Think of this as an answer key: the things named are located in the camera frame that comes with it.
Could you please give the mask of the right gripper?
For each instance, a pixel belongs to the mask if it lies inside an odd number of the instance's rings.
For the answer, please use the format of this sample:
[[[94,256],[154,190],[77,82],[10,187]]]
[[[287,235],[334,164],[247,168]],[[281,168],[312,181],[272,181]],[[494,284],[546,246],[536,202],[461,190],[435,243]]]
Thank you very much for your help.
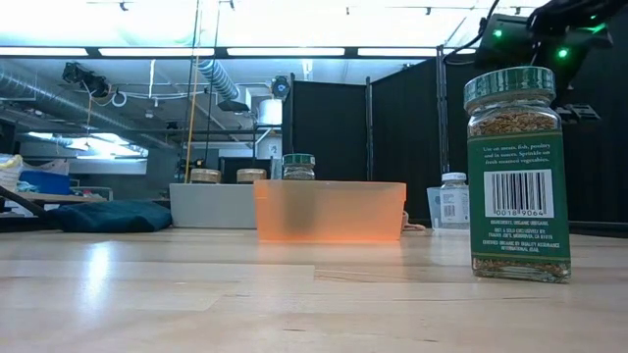
[[[532,34],[526,17],[494,14],[488,20],[476,49],[476,68],[505,68],[529,64],[532,58]]]

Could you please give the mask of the green-lid spice jar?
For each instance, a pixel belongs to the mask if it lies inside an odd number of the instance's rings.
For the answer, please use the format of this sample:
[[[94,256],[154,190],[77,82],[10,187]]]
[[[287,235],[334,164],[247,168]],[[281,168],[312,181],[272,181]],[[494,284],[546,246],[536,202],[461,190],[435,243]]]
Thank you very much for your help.
[[[522,66],[477,76],[464,87],[472,271],[561,283],[571,254],[555,78]]]
[[[312,213],[315,210],[314,190],[295,182],[314,180],[314,167],[315,157],[311,154],[293,153],[283,157],[285,223],[293,239],[300,239],[312,228]]]

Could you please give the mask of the white-lid spice jar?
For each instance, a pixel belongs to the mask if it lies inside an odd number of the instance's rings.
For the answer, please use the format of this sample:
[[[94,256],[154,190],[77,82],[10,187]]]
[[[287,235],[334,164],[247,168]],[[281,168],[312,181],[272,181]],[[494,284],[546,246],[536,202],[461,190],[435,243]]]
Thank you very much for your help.
[[[442,174],[440,188],[441,223],[443,228],[468,229],[469,193],[465,173]]]

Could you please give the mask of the orange plastic bin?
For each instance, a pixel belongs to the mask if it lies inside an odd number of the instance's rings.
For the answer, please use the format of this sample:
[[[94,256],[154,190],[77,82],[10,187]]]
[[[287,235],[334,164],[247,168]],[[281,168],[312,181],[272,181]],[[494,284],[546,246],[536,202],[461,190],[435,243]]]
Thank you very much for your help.
[[[256,180],[258,238],[267,242],[382,243],[399,240],[400,182]]]

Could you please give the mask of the tan-lid spice jar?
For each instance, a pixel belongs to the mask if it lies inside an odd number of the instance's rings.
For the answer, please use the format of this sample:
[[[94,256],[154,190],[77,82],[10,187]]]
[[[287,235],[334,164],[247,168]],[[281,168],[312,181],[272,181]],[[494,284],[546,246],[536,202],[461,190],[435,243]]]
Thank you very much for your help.
[[[255,180],[266,179],[265,169],[239,169],[236,172],[236,182],[238,184],[252,184]]]
[[[220,183],[221,180],[222,174],[217,170],[196,168],[190,171],[191,183]]]

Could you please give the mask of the long ceiling light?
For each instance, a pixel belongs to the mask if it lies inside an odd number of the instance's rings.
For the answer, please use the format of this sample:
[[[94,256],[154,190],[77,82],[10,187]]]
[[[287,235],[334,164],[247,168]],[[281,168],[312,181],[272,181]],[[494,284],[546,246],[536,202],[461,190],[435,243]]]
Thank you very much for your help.
[[[213,48],[187,48],[187,47],[128,47],[128,48],[99,48],[102,56],[108,57],[211,57],[215,54]]]
[[[75,47],[0,47],[0,56],[70,56],[84,57],[84,48]]]
[[[227,49],[230,56],[269,56],[269,57],[305,57],[305,56],[343,56],[341,47],[232,47]]]
[[[357,55],[360,57],[435,57],[437,50],[435,48],[358,48]]]

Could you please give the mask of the black partition screen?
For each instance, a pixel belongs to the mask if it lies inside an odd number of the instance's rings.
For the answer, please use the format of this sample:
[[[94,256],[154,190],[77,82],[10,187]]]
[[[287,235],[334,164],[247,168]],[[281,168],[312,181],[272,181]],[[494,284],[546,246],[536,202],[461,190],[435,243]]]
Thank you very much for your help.
[[[321,180],[367,179],[366,87],[296,81],[283,103],[283,153],[315,157]]]
[[[422,223],[441,174],[436,68],[406,64],[373,85],[374,178],[406,183],[406,208]],[[628,48],[591,53],[574,86],[571,102],[598,118],[562,128],[570,228],[628,238]]]

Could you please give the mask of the pink folded cloth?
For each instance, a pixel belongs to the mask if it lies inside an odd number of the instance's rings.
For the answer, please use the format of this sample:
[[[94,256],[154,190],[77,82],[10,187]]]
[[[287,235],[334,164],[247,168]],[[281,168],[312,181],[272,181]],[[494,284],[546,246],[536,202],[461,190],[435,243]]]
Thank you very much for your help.
[[[409,214],[404,211],[402,213],[402,221],[401,221],[401,230],[402,231],[424,231],[426,227],[420,224],[413,224],[409,220]]]

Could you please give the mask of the round black fan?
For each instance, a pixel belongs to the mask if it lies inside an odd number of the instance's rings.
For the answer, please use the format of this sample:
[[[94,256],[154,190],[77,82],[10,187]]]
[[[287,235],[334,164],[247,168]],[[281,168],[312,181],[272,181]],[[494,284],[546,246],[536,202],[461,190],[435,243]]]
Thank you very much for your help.
[[[290,92],[290,79],[288,76],[275,76],[271,84],[271,93],[275,99],[286,99]]]

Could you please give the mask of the white cylinder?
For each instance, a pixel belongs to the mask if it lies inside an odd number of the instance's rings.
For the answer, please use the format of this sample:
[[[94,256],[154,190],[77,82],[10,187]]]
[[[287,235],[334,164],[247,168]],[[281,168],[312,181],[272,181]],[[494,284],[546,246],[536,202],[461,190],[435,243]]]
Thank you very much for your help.
[[[257,123],[262,126],[280,126],[283,122],[283,101],[265,99],[259,103]]]

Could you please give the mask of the navy blue folded cloth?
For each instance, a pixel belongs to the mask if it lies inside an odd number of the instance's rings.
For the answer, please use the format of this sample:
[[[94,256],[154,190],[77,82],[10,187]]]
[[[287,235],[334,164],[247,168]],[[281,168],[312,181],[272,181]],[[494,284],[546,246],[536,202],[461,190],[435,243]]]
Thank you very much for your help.
[[[64,232],[154,232],[173,223],[168,208],[149,200],[64,205],[46,214]]]

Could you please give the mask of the background work table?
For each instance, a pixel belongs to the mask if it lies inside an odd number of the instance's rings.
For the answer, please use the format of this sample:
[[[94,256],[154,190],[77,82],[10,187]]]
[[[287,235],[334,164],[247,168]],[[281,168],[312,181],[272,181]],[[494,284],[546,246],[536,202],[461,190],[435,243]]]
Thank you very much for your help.
[[[31,202],[42,203],[87,203],[107,201],[107,199],[103,197],[85,197],[76,195],[45,194],[34,192],[16,192],[11,193],[9,196],[0,194],[0,197],[5,199],[14,199],[15,197],[21,197]]]

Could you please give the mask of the blue storage bin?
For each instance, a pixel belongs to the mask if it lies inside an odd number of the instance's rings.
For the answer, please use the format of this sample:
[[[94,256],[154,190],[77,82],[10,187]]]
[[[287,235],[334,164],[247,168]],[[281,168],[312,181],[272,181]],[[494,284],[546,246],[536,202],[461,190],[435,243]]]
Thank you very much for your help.
[[[70,190],[70,177],[48,172],[23,171],[20,181],[28,182],[37,188],[39,193],[68,195]]]

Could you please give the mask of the white plastic bag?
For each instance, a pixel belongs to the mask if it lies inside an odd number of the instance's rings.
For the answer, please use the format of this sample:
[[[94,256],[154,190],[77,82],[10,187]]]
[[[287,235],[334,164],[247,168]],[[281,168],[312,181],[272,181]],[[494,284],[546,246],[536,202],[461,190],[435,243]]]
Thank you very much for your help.
[[[21,155],[0,154],[0,186],[16,191],[23,167]]]

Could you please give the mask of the silver flexible duct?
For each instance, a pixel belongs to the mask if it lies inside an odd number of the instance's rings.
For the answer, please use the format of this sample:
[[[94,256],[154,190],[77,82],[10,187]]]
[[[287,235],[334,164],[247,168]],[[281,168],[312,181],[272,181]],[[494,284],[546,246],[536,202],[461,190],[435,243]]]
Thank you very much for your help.
[[[219,61],[202,60],[196,64],[196,69],[223,100],[233,101],[239,97],[236,84]]]

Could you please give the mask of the large round ceiling duct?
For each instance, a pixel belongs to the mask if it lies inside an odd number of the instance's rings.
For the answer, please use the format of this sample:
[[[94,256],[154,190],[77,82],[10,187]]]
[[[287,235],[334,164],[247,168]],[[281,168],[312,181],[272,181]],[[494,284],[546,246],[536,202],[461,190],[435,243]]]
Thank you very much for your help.
[[[89,106],[86,93],[79,94],[53,84],[47,77],[12,63],[0,61],[0,98],[22,101],[27,106],[64,121],[113,129],[142,146],[174,149],[165,137],[138,132],[139,126],[113,110],[95,103]]]

